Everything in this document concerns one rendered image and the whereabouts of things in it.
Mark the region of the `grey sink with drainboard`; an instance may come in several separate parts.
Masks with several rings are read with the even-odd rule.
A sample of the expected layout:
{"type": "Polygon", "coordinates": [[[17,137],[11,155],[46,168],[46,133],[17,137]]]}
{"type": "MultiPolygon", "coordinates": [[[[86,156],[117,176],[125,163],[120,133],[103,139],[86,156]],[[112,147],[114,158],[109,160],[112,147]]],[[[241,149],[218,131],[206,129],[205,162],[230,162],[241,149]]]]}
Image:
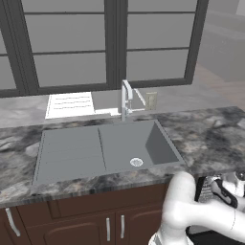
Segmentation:
{"type": "Polygon", "coordinates": [[[156,120],[45,130],[33,184],[172,167],[184,162],[156,120]]]}

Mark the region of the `brown panel under sink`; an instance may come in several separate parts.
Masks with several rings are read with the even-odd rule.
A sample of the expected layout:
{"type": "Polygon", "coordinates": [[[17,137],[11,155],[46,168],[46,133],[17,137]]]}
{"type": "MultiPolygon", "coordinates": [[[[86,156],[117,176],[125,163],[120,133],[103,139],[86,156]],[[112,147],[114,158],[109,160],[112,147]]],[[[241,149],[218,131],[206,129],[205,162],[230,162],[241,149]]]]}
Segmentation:
{"type": "Polygon", "coordinates": [[[168,184],[122,189],[48,202],[53,218],[163,201],[168,184]]]}

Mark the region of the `brown cupboard door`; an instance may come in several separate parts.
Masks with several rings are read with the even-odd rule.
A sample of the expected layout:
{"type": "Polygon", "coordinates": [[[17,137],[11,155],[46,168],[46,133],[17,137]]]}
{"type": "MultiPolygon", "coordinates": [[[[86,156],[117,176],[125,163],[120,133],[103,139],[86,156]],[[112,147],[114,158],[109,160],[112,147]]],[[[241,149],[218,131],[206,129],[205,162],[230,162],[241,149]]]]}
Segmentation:
{"type": "Polygon", "coordinates": [[[11,208],[13,223],[20,236],[13,231],[5,209],[0,209],[0,245],[29,245],[25,229],[16,208],[11,208]]]}
{"type": "Polygon", "coordinates": [[[116,245],[148,245],[158,231],[162,218],[162,203],[129,207],[116,212],[116,245]],[[124,215],[125,231],[121,239],[121,215],[124,215]]]}
{"type": "Polygon", "coordinates": [[[115,245],[115,214],[93,214],[27,229],[32,245],[115,245]],[[106,239],[106,217],[111,240],[106,239]]]}

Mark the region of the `white ribbed panel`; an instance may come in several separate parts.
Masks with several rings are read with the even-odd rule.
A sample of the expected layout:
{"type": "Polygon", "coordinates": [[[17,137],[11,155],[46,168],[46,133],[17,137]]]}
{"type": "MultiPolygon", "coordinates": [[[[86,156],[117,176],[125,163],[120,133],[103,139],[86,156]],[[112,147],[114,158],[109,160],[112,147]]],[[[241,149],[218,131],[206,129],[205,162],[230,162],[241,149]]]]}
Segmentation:
{"type": "Polygon", "coordinates": [[[103,114],[109,114],[110,116],[118,115],[118,109],[116,107],[96,109],[94,101],[91,92],[50,95],[45,119],[50,120],[103,114]]]}

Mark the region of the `dark framed window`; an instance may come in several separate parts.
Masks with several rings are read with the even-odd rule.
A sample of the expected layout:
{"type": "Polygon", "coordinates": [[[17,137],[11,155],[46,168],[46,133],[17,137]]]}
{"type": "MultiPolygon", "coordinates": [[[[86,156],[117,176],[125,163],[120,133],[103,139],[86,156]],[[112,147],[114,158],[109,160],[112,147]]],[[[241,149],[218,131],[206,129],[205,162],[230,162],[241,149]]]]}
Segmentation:
{"type": "Polygon", "coordinates": [[[0,98],[188,85],[209,0],[0,0],[0,98]]]}

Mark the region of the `chrome sink tap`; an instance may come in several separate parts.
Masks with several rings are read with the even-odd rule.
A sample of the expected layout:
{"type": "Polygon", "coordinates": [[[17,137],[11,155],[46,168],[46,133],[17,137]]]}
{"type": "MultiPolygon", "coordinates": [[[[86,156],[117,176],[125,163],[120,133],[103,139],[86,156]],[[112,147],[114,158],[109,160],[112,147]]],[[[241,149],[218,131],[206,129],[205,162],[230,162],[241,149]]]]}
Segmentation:
{"type": "Polygon", "coordinates": [[[133,112],[138,112],[138,109],[132,108],[132,101],[134,98],[134,93],[137,94],[141,103],[143,104],[142,111],[145,110],[145,99],[136,88],[132,88],[126,79],[122,80],[122,106],[121,106],[121,120],[124,122],[126,117],[133,112]]]}

